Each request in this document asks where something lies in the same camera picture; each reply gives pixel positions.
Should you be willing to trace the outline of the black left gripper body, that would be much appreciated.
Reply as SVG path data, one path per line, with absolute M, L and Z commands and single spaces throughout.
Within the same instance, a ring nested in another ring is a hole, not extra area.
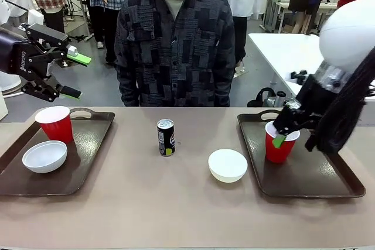
M 25 66 L 21 65 L 23 44 L 28 44 L 24 30 L 15 27 L 1 27 L 1 72 L 30 79 L 31 76 L 25 70 Z

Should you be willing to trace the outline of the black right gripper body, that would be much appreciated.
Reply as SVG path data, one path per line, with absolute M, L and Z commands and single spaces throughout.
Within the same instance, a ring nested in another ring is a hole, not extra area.
M 307 114 L 324 114 L 331 104 L 331 92 L 310 74 L 296 96 L 299 109 Z

